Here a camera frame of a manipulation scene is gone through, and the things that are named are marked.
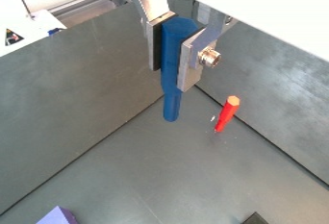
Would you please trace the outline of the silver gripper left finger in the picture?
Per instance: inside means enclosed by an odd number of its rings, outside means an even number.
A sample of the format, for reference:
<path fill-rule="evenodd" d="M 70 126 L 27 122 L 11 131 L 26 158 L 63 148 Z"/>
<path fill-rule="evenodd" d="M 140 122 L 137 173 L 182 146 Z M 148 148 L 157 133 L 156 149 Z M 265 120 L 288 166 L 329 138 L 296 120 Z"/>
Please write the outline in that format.
<path fill-rule="evenodd" d="M 137 6 L 145 36 L 149 42 L 149 68 L 157 71 L 162 59 L 162 24 L 177 14 L 170 11 L 168 0 L 133 0 Z"/>

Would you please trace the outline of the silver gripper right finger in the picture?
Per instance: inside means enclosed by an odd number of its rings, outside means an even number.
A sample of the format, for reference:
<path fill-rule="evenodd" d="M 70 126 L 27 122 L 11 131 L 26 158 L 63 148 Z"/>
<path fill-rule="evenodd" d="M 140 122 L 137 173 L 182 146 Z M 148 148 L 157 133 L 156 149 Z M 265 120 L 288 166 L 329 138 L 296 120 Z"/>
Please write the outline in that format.
<path fill-rule="evenodd" d="M 181 45 L 178 89 L 188 91 L 201 80 L 204 67 L 216 67 L 221 54 L 214 50 L 220 37 L 235 26 L 231 15 L 210 9 L 209 24 Z"/>

